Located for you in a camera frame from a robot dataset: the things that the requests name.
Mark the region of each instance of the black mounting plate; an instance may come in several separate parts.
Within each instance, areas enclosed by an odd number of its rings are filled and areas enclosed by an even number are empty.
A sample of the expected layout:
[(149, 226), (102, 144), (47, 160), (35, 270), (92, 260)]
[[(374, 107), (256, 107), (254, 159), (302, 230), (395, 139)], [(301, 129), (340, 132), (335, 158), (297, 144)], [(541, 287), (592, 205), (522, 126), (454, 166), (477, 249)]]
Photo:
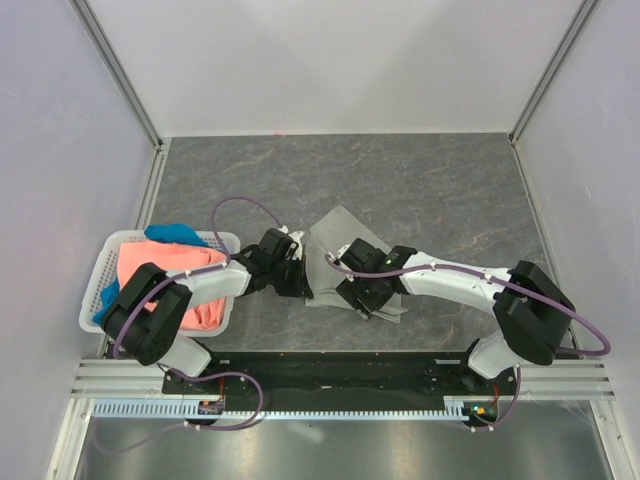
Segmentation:
[[(477, 385), (460, 380), (465, 352), (218, 352), (201, 376), (240, 371), (253, 376), (265, 393), (265, 411), (441, 410), (445, 396), (493, 396), (515, 391), (513, 370)], [(212, 395), (217, 381), (190, 383), (171, 372), (164, 394)], [(227, 410), (252, 410), (258, 395), (250, 382), (226, 378)]]

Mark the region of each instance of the gray countertop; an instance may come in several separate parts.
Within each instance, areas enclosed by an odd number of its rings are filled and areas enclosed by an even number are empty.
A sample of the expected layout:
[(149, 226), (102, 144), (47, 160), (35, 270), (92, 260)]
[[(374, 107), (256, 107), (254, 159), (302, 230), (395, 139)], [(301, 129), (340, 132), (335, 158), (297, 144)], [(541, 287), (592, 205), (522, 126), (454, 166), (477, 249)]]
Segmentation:
[[(345, 206), (389, 245), (479, 266), (546, 269), (542, 245), (506, 134), (322, 135), (173, 139), (152, 223), (210, 230), (220, 199), (250, 195), (292, 230)], [(221, 230), (243, 245), (270, 219), (225, 205)], [(497, 328), (491, 316), (438, 298), (406, 297), (394, 324), (361, 320), (271, 289), (238, 298), (217, 350), (466, 350)]]

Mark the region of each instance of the gray cloth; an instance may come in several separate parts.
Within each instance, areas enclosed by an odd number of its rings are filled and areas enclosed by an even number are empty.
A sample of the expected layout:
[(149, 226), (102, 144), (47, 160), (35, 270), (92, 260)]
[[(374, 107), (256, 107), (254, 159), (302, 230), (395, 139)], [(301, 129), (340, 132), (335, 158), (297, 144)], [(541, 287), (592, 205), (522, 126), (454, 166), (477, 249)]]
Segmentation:
[[(325, 254), (327, 252), (336, 254), (341, 247), (358, 237), (385, 253), (390, 251), (389, 246), (342, 206), (331, 210), (309, 229), (308, 234), (305, 245), (307, 257), (305, 265), (307, 280), (314, 298), (307, 299), (305, 305), (307, 307), (333, 306), (353, 310), (335, 290), (345, 276), (327, 265), (324, 259)], [(396, 294), (374, 315), (400, 323), (400, 315), (406, 311), (402, 308), (400, 295)]]

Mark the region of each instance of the pink cloth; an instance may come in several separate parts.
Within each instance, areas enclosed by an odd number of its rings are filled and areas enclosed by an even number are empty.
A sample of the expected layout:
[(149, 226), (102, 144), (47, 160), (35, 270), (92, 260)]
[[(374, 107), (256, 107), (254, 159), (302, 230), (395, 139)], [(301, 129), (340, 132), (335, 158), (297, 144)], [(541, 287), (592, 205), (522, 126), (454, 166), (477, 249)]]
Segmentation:
[[(224, 258), (224, 254), (212, 248), (152, 241), (123, 243), (118, 256), (118, 282), (121, 286), (126, 284), (144, 263), (155, 263), (163, 270), (186, 270), (218, 263)], [(225, 300), (221, 298), (187, 310), (180, 329), (215, 330), (222, 321), (224, 305)], [(155, 304), (149, 303), (147, 308), (153, 310)]]

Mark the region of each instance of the white laundry basket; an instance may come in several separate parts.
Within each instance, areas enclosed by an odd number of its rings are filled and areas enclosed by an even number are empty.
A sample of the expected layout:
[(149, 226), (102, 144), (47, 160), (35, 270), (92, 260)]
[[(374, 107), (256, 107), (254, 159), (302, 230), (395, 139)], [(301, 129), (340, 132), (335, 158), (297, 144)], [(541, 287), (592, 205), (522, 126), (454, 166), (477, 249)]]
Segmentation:
[[(211, 248), (219, 249), (213, 232), (196, 232)], [(233, 233), (220, 232), (220, 238), (230, 253), (240, 251), (240, 240)], [(147, 240), (143, 230), (123, 230), (116, 232), (107, 238), (104, 247), (98, 255), (96, 265), (89, 280), (89, 285), (82, 299), (82, 309), (80, 310), (80, 327), (85, 332), (103, 333), (100, 325), (94, 323), (93, 316), (102, 310), (102, 299), (100, 292), (108, 287), (116, 279), (116, 266), (118, 264), (118, 253), (120, 245), (126, 242), (143, 242)], [(227, 298), (224, 307), (224, 316), (220, 326), (215, 330), (181, 330), (182, 335), (188, 337), (215, 337), (220, 335), (229, 324), (229, 315), (233, 309), (233, 298)]]

